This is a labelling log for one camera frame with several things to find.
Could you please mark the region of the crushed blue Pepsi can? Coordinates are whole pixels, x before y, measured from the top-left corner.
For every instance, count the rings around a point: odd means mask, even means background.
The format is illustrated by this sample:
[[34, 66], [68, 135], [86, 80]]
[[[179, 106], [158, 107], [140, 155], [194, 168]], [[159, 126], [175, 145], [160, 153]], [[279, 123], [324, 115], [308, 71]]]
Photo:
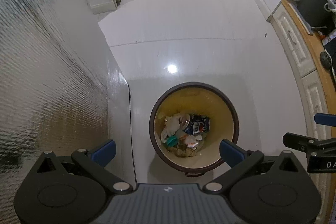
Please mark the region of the crushed blue Pepsi can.
[[210, 131], [210, 118], [204, 115], [186, 114], [183, 117], [182, 131], [187, 135], [199, 135]]

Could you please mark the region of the teal plastic lid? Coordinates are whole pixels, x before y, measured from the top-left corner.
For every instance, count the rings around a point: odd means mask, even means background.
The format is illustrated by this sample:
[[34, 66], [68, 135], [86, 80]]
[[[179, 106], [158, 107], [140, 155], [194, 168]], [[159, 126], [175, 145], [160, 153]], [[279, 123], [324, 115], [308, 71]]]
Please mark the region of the teal plastic lid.
[[179, 139], [175, 135], [173, 135], [167, 138], [166, 145], [167, 147], [174, 147], [175, 145], [178, 144], [178, 142], [179, 142]]

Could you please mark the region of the white paper wrapper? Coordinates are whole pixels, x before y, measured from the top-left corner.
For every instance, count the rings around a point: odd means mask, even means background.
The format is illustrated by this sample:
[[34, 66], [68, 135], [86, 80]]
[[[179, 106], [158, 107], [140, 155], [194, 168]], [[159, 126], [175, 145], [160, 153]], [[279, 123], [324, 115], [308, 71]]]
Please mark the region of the white paper wrapper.
[[183, 127], [187, 121], [186, 114], [175, 114], [172, 117], [166, 116], [165, 126], [160, 135], [161, 142], [166, 143], [171, 136], [176, 136], [178, 139], [181, 139], [187, 135], [187, 133], [183, 131]]

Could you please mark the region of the round brown trash bin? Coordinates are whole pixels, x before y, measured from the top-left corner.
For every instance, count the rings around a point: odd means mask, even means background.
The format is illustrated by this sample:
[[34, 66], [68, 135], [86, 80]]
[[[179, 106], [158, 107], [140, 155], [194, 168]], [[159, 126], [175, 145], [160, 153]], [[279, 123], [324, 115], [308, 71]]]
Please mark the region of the round brown trash bin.
[[149, 120], [152, 146], [171, 168], [199, 177], [223, 164], [223, 139], [237, 143], [239, 118], [230, 99], [199, 82], [175, 85], [155, 103]]

